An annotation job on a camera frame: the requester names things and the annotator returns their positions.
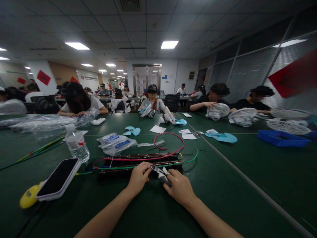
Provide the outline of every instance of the smartphone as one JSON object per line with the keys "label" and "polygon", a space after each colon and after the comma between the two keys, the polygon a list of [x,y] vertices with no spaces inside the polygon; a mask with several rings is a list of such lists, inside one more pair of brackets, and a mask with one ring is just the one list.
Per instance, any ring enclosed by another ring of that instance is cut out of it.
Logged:
{"label": "smartphone", "polygon": [[188,113],[183,113],[183,115],[185,116],[185,117],[192,117],[190,114],[188,114]]}
{"label": "smartphone", "polygon": [[63,160],[38,191],[36,197],[40,201],[60,198],[79,167],[80,162],[78,158]]}

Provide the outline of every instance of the red decoration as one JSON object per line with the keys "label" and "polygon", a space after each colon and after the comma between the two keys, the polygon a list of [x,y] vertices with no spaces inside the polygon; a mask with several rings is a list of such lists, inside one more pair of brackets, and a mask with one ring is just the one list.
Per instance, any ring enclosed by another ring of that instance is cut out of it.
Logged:
{"label": "red decoration", "polygon": [[21,83],[21,84],[25,84],[25,83],[26,83],[26,80],[23,79],[23,78],[18,78],[17,81],[18,81],[19,83]]}
{"label": "red decoration", "polygon": [[72,77],[72,78],[70,79],[70,82],[76,82],[76,83],[79,83],[79,82],[77,81],[77,79],[75,79],[74,77]]}
{"label": "red decoration", "polygon": [[295,95],[312,87],[317,87],[317,50],[272,74],[268,78],[283,97]]}
{"label": "red decoration", "polygon": [[37,74],[37,79],[47,86],[50,83],[51,77],[40,70],[39,73]]}

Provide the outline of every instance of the wire cutters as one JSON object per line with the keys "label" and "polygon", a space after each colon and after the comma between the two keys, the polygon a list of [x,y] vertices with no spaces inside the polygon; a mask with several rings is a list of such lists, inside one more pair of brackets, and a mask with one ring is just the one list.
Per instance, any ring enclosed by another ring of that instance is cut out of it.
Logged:
{"label": "wire cutters", "polygon": [[170,173],[167,171],[166,168],[163,167],[163,170],[161,170],[160,168],[158,168],[156,165],[151,165],[151,168],[153,171],[158,173],[158,178],[166,183],[168,186],[172,186],[172,183],[170,180],[168,180],[168,178],[166,177],[166,175],[169,175]]}

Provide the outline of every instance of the water bottle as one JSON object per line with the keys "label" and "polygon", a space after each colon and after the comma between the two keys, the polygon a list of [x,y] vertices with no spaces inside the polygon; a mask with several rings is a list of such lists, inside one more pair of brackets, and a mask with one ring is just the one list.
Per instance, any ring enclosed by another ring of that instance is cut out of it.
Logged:
{"label": "water bottle", "polygon": [[73,158],[79,158],[81,163],[89,159],[89,150],[87,148],[84,136],[81,131],[75,129],[74,124],[66,125],[65,141]]}

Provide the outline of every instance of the blue tray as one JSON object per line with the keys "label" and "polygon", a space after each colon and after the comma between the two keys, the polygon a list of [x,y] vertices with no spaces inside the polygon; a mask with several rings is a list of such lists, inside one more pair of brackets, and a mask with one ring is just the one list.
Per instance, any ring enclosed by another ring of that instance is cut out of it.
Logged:
{"label": "blue tray", "polygon": [[283,131],[259,131],[258,138],[279,147],[304,147],[308,142],[311,142],[308,139]]}

